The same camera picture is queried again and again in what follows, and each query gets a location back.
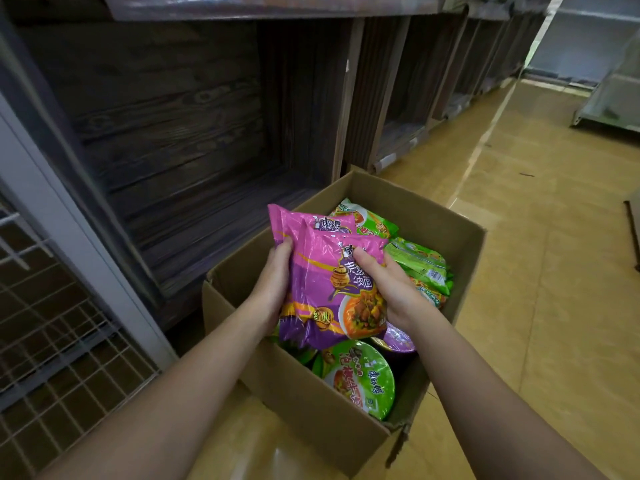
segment yellow floor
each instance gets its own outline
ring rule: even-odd
[[[612,479],[638,477],[640,273],[624,199],[640,150],[568,128],[584,99],[518,83],[487,97],[382,177],[489,230],[458,329]],[[473,478],[435,391],[395,464],[366,479]],[[238,386],[190,479],[341,479]]]

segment white wire mesh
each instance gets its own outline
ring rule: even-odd
[[[35,476],[158,374],[0,200],[0,479]]]

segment barcode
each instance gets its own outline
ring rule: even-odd
[[[430,277],[433,281],[435,281],[439,285],[444,285],[444,276],[438,273],[434,269],[430,269],[427,271],[427,276]]]

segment person's left arm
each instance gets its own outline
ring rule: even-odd
[[[287,239],[235,313],[39,478],[185,478],[253,350],[275,327],[290,254]]]

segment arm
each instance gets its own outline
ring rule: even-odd
[[[275,326],[290,254],[289,239],[269,254],[235,313],[40,478],[185,478],[254,348]]]
[[[385,254],[386,268],[354,256],[388,302],[389,320],[411,336],[477,478],[604,479],[492,370]]]

